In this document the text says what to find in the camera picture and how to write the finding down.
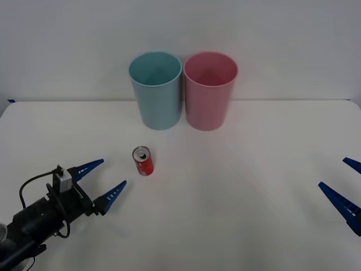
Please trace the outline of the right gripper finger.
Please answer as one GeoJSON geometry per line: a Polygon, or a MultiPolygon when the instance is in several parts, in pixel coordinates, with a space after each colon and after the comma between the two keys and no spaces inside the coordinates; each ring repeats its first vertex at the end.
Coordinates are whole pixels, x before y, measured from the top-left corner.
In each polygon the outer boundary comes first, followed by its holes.
{"type": "Polygon", "coordinates": [[[345,164],[347,164],[348,166],[350,166],[352,169],[354,169],[355,171],[361,171],[361,163],[353,160],[351,158],[344,158],[342,160],[345,164]]]}
{"type": "Polygon", "coordinates": [[[349,228],[360,236],[360,207],[344,198],[341,194],[330,188],[324,182],[318,184],[321,191],[332,203],[336,210],[345,219],[349,228]]]}

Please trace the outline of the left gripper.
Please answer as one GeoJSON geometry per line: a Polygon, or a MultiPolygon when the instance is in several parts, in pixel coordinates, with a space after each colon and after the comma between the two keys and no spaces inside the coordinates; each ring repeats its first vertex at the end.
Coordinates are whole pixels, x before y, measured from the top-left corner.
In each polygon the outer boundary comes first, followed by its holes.
{"type": "MultiPolygon", "coordinates": [[[[103,163],[104,160],[99,159],[67,169],[72,177],[72,183],[77,183],[93,169],[103,163]]],[[[80,187],[80,191],[78,191],[76,187],[72,187],[64,193],[56,192],[49,183],[46,184],[46,187],[48,190],[47,195],[55,204],[55,208],[60,213],[61,219],[71,224],[82,215],[90,216],[95,213],[96,215],[104,216],[117,197],[121,194],[126,184],[127,181],[124,180],[110,191],[96,198],[93,202],[80,187]]]]}

